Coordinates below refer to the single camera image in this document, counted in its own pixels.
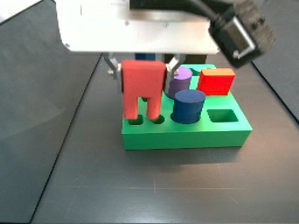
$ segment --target blue cylinder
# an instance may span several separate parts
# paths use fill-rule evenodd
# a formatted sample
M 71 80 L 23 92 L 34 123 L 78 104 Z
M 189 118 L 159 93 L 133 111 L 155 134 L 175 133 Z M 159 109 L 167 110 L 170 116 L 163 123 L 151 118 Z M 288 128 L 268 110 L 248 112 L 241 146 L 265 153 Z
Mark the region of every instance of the blue cylinder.
M 191 124 L 202 119 L 206 94 L 199 90 L 186 89 L 177 93 L 173 105 L 173 120 Z

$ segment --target green shape sorter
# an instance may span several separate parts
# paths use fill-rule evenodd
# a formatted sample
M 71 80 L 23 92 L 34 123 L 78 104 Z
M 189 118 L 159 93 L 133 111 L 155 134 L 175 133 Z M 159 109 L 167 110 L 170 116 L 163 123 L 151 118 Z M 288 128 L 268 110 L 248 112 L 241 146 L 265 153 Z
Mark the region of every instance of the green shape sorter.
M 189 67 L 191 89 L 197 89 L 205 68 L 214 65 L 183 65 Z M 147 103 L 138 102 L 138 119 L 123 119 L 123 140 L 126 150 L 186 149 L 242 146 L 253 128 L 242 112 L 233 93 L 226 96 L 207 96 L 201 120 L 194 124 L 181 124 L 171 118 L 174 100 L 163 94 L 162 115 L 157 121 L 146 117 Z

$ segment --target dark tabletop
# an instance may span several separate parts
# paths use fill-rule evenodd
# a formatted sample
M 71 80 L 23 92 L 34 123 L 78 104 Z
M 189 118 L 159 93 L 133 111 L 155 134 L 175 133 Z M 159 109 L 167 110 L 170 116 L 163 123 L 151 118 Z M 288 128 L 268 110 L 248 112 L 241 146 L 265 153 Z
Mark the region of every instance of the dark tabletop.
M 221 55 L 207 63 L 229 66 Z M 233 87 L 254 128 L 242 148 L 134 151 L 107 70 L 103 62 L 34 223 L 299 222 L 298 124 L 256 68 L 237 71 Z

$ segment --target metal gripper bracket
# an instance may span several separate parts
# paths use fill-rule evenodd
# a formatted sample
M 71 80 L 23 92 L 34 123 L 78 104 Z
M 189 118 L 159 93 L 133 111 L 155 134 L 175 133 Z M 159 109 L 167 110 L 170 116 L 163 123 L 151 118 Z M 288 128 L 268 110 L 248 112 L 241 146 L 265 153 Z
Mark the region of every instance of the metal gripper bracket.
M 185 62 L 185 60 L 186 60 L 185 54 L 175 54 L 170 64 L 166 64 L 167 73 L 166 73 L 166 82 L 165 82 L 165 92 L 167 94 L 170 91 L 171 81 L 174 79 L 174 76 L 177 76 L 179 74 L 178 68 L 182 65 L 182 63 Z
M 114 80 L 117 80 L 118 92 L 123 93 L 122 64 L 118 63 L 113 52 L 105 52 L 103 55 L 107 65 L 110 67 L 107 73 L 114 77 Z

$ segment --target red arch block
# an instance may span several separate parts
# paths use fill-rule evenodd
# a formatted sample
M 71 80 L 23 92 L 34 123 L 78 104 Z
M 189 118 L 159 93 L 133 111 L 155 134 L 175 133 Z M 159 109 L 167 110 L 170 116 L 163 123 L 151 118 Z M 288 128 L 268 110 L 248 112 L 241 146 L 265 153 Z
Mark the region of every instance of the red arch block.
M 138 118 L 138 97 L 147 98 L 147 117 L 158 119 L 162 110 L 166 65 L 161 61 L 125 60 L 125 118 Z
M 235 76 L 231 68 L 202 69 L 198 90 L 206 95 L 227 95 Z

